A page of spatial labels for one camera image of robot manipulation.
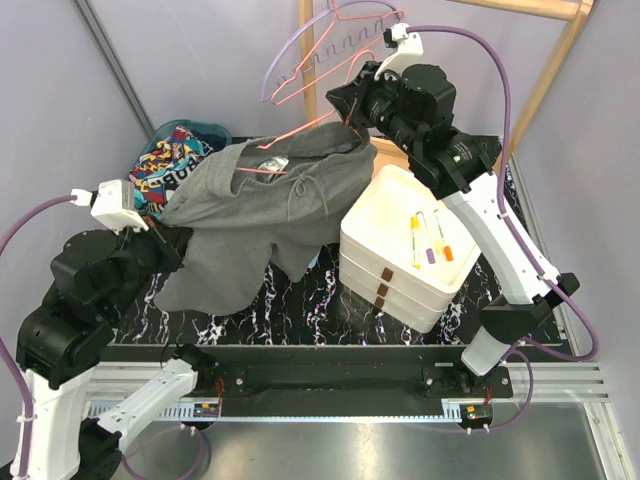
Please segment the colourful comic print shorts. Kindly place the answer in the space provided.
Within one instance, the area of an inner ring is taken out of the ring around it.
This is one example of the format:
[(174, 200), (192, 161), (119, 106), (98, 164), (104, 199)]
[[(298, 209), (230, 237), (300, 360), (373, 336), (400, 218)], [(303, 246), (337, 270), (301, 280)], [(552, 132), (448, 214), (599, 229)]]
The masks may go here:
[(177, 127), (154, 150), (140, 154), (129, 171), (128, 181), (136, 189), (135, 209), (159, 218), (178, 187), (215, 152), (184, 127)]

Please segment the grey shorts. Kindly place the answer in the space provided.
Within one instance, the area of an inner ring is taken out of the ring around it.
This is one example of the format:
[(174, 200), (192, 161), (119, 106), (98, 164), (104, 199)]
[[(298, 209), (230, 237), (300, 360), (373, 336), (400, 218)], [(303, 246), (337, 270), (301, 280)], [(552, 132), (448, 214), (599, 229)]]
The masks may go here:
[(370, 183), (376, 148), (341, 122), (274, 142), (256, 138), (205, 158), (165, 206), (186, 227), (183, 267), (154, 302), (167, 311), (230, 315), (247, 308), (269, 264), (298, 282)]

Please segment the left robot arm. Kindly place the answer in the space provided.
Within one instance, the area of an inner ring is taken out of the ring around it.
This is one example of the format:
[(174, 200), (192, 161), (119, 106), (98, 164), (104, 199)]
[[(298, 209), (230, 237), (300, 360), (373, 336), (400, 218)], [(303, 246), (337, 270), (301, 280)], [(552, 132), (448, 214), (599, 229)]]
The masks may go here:
[(167, 407), (216, 391), (216, 360), (193, 344), (114, 408), (89, 418), (85, 397), (129, 307), (160, 273), (182, 266), (192, 233), (152, 223), (141, 231), (81, 232), (51, 262), (53, 284), (23, 321), (11, 366), (29, 398), (6, 479), (108, 479), (124, 452)]

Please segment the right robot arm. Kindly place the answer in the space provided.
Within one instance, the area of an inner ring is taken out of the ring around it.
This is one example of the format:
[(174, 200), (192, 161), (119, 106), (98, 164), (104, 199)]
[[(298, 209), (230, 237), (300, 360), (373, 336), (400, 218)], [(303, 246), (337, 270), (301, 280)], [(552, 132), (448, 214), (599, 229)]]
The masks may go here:
[(501, 295), (480, 313), (481, 327), (445, 375), (464, 396), (486, 389), (512, 346), (542, 325), (580, 283), (546, 264), (498, 193), (495, 136), (455, 128), (456, 89), (435, 65), (380, 73), (368, 61), (350, 82), (325, 97), (358, 132), (375, 128), (408, 157), (409, 169), (462, 222), (498, 277)]

